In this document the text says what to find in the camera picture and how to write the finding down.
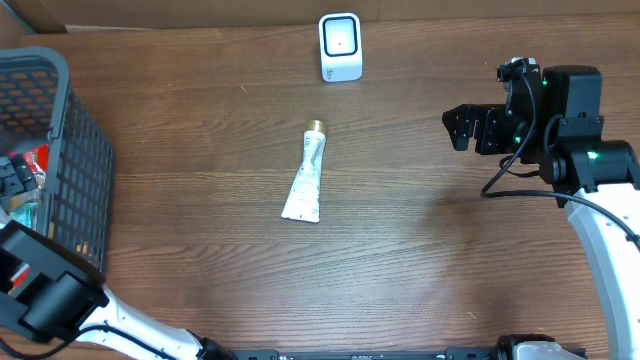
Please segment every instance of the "mesh basket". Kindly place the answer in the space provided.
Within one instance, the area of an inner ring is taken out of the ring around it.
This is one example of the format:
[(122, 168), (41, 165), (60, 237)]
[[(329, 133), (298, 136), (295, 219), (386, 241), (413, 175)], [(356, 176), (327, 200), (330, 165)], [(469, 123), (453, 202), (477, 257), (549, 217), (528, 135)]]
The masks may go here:
[(115, 158), (52, 49), (0, 50), (0, 156), (49, 144), (36, 231), (104, 273)]

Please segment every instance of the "white tube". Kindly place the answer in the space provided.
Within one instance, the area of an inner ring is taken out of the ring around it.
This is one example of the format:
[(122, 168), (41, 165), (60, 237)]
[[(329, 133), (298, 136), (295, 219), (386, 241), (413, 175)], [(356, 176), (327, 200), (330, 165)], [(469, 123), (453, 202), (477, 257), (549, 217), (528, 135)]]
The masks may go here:
[(291, 185), (287, 203), (284, 205), (282, 217), (285, 219), (320, 221), (320, 174), (322, 170), (322, 154), (326, 143), (327, 127), (320, 120), (307, 122), (304, 132), (304, 153), (302, 164)]

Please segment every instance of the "black cable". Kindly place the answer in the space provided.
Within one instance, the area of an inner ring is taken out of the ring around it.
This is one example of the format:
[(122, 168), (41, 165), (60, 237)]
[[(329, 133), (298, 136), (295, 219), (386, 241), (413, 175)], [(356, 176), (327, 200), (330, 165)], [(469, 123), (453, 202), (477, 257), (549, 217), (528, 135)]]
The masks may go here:
[[(620, 229), (622, 229), (627, 234), (627, 240), (633, 242), (638, 248), (638, 251), (640, 251), (640, 235), (635, 234), (633, 230), (631, 230), (631, 228), (624, 223), (624, 221), (620, 220), (620, 218), (612, 214), (610, 211), (587, 199), (579, 198), (577, 196), (557, 193), (553, 191), (538, 191), (538, 190), (514, 190), (514, 191), (498, 191), (493, 193), (487, 193), (487, 191), (502, 177), (502, 175), (504, 175), (507, 171), (509, 171), (509, 167), (511, 167), (515, 159), (517, 159), (520, 156), (523, 149), (529, 143), (529, 140), (531, 139), (531, 136), (533, 134), (533, 129), (535, 128), (535, 125), (536, 125), (536, 100), (533, 97), (533, 91), (531, 90), (531, 85), (529, 84), (529, 81), (527, 80), (527, 78), (525, 76), (522, 76), (522, 80), (527, 86), (527, 90), (529, 91), (529, 97), (531, 98), (531, 108), (533, 109), (533, 119), (531, 120), (531, 127), (529, 128), (529, 132), (527, 133), (527, 136), (524, 138), (522, 145), (518, 148), (518, 150), (516, 150), (513, 156), (508, 160), (507, 164), (504, 165), (503, 167), (502, 161), (500, 162), (500, 168), (501, 168), (500, 171), (498, 171), (498, 173), (494, 175), (494, 177), (491, 178), (491, 180), (489, 180), (489, 182), (482, 188), (482, 190), (480, 191), (481, 196), (486, 198), (499, 198), (499, 197), (507, 197), (507, 196), (541, 196), (541, 197), (553, 197), (556, 199), (565, 199), (565, 200), (577, 202), (578, 204), (582, 204), (584, 206), (587, 206), (601, 213), (602, 215), (607, 217), (609, 220), (611, 220), (613, 223), (615, 223), (618, 227), (620, 227)], [(551, 129), (551, 126), (553, 126), (553, 122), (562, 118), (561, 116), (557, 118), (558, 116), (559, 115), (552, 117), (549, 120), (549, 123), (547, 124), (547, 129), (545, 130), (545, 144), (544, 144), (545, 148), (547, 146), (547, 140), (548, 140), (547, 130)]]
[(86, 328), (78, 331), (77, 333), (75, 333), (73, 335), (72, 339), (66, 340), (65, 342), (63, 342), (62, 344), (56, 346), (55, 348), (47, 351), (46, 353), (39, 354), (39, 355), (23, 354), (23, 353), (15, 350), (14, 348), (12, 348), (9, 344), (7, 344), (7, 342), (4, 341), (4, 339), (2, 337), (0, 337), (0, 349), (4, 350), (7, 353), (7, 355), (9, 355), (11, 357), (14, 357), (16, 359), (43, 360), (43, 359), (50, 358), (50, 357), (54, 356), (55, 354), (59, 353), (64, 348), (69, 346), (72, 342), (76, 341), (76, 339), (78, 339), (78, 337), (80, 337), (81, 335), (83, 335), (85, 333), (88, 333), (89, 331), (110, 332), (110, 333), (116, 334), (116, 335), (118, 335), (118, 336), (120, 336), (120, 337), (122, 337), (124, 339), (127, 339), (127, 340), (131, 341), (132, 343), (134, 343), (134, 344), (140, 346), (141, 348), (153, 353), (154, 355), (158, 356), (161, 359), (177, 360), (173, 356), (167, 355), (162, 351), (159, 351), (159, 350), (156, 350), (156, 349), (152, 348), (151, 346), (143, 343), (142, 341), (140, 341), (137, 338), (125, 333), (124, 331), (116, 329), (116, 328), (113, 328), (113, 327), (108, 326), (108, 325), (94, 325), (94, 326), (86, 327)]
[(636, 246), (639, 245), (638, 241), (640, 241), (640, 235), (636, 235), (633, 232), (633, 230), (631, 230), (631, 228), (624, 223), (624, 221), (620, 220), (619, 217), (612, 214), (609, 210), (587, 199), (583, 199), (573, 195), (557, 193), (553, 191), (538, 191), (538, 190), (496, 191), (486, 195), (487, 198), (499, 198), (499, 197), (506, 197), (506, 196), (542, 196), (542, 197), (553, 197), (557, 199), (565, 199), (565, 200), (577, 202), (578, 204), (582, 204), (584, 206), (590, 207), (593, 210), (607, 217), (614, 224), (618, 225), (620, 229), (622, 229), (622, 231), (624, 231), (627, 234), (627, 240), (635, 242)]
[(535, 98), (533, 97), (533, 90), (531, 90), (531, 85), (529, 84), (529, 81), (525, 76), (522, 76), (522, 80), (524, 81), (524, 84), (527, 85), (527, 90), (529, 90), (529, 96), (531, 97), (531, 107), (533, 108), (533, 119), (531, 120), (531, 126), (529, 127), (529, 132), (527, 132), (527, 136), (525, 136), (524, 141), (522, 141), (522, 145), (518, 148), (518, 150), (516, 150), (516, 152), (513, 154), (513, 157), (509, 159), (507, 164), (502, 169), (500, 169), (500, 171), (498, 171), (498, 173), (495, 174), (493, 178), (491, 178), (491, 180), (489, 180), (489, 182), (482, 188), (482, 190), (480, 191), (480, 196), (482, 197), (487, 197), (486, 196), (487, 191), (489, 191), (489, 189), (491, 189), (491, 187), (498, 180), (500, 180), (502, 175), (504, 175), (507, 171), (509, 171), (509, 168), (511, 167), (511, 165), (513, 165), (513, 162), (516, 161), (518, 157), (520, 157), (520, 154), (522, 154), (522, 152), (524, 151), (524, 148), (527, 146), (527, 144), (529, 143), (529, 140), (533, 136), (533, 129), (536, 127), (536, 101), (535, 101)]
[(545, 126), (544, 128), (544, 137), (542, 139), (542, 149), (544, 150), (544, 153), (547, 155), (551, 153), (551, 151), (549, 151), (549, 149), (551, 148), (551, 146), (549, 146), (549, 133), (551, 132), (551, 128), (553, 127), (553, 124), (560, 119), (562, 119), (562, 115), (552, 116), (551, 119), (549, 119), (547, 126)]
[[(513, 157), (513, 155), (509, 155), (509, 156), (505, 156), (502, 159), (500, 159), (500, 162), (498, 163), (498, 166), (500, 166), (500, 169), (504, 168), (504, 163), (511, 160), (511, 158)], [(511, 175), (515, 175), (517, 177), (520, 178), (530, 178), (530, 177), (535, 177), (540, 175), (540, 171), (535, 170), (535, 171), (530, 171), (528, 173), (516, 173), (516, 172), (512, 172), (511, 170), (507, 170), (507, 172)]]

